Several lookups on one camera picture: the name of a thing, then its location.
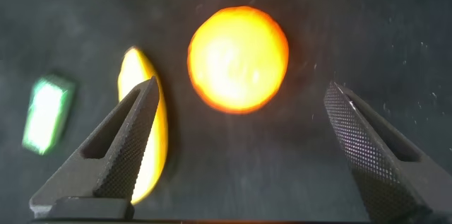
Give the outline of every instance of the black tabletop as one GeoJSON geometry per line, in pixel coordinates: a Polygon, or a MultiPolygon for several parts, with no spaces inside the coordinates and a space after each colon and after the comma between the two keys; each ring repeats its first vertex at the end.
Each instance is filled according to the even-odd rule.
{"type": "Polygon", "coordinates": [[[355,91],[452,172],[451,0],[0,0],[0,220],[28,199],[117,103],[124,52],[141,48],[162,79],[169,156],[137,218],[366,220],[322,99],[355,91]],[[230,115],[191,87],[186,51],[213,13],[249,5],[290,43],[278,94],[230,115]],[[21,147],[30,90],[58,71],[78,84],[58,146],[21,147]]]}

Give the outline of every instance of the orange fruit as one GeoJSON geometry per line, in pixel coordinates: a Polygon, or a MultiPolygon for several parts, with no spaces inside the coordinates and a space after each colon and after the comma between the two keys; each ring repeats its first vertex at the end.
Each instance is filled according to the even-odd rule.
{"type": "Polygon", "coordinates": [[[278,91],[289,59],[287,39],[266,13],[224,8],[195,32],[187,65],[195,91],[212,108],[249,113],[278,91]]]}

